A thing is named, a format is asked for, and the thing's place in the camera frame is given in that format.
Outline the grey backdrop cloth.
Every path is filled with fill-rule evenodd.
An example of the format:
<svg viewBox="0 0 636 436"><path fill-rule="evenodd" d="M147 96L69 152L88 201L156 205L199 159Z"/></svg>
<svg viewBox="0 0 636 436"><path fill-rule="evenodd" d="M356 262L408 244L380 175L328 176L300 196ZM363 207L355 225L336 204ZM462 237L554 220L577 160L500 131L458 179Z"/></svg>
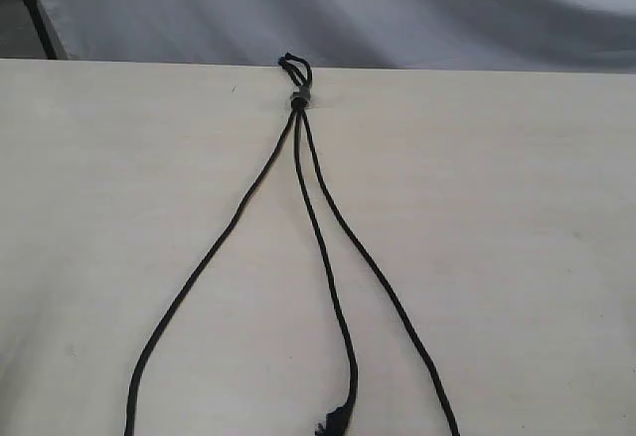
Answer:
<svg viewBox="0 0 636 436"><path fill-rule="evenodd" d="M635 0L40 0L70 59L635 69Z"/></svg>

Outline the black stand pole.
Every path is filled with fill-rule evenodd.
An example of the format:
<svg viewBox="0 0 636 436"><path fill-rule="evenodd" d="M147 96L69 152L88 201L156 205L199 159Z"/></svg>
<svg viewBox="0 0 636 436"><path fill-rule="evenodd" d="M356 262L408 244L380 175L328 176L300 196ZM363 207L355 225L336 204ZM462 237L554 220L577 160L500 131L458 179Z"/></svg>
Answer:
<svg viewBox="0 0 636 436"><path fill-rule="evenodd" d="M49 35L43 15L39 8L38 0L21 0L29 14L32 25L34 26L40 45L48 60L57 60L58 54L55 50L51 36Z"/></svg>

